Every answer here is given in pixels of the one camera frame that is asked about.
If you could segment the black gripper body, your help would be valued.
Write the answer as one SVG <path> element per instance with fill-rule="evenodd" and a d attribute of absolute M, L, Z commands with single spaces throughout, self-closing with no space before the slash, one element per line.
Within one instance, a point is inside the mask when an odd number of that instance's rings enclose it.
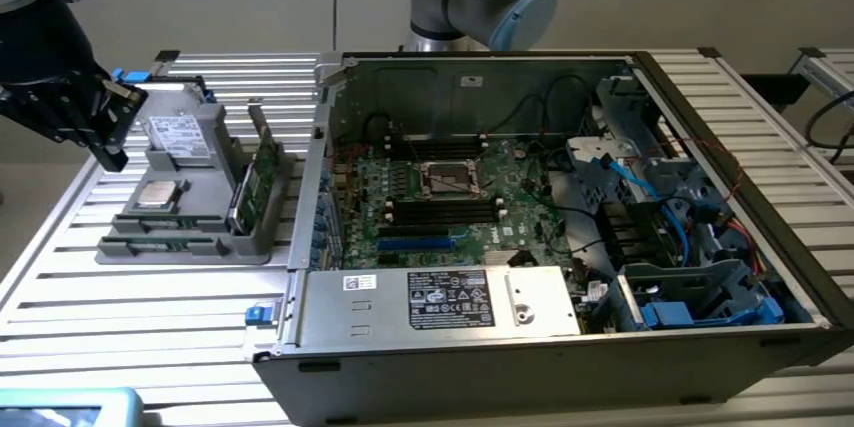
<path fill-rule="evenodd" d="M 1 87 L 68 83 L 100 90 L 106 72 L 64 0 L 34 0 L 1 14 Z"/>

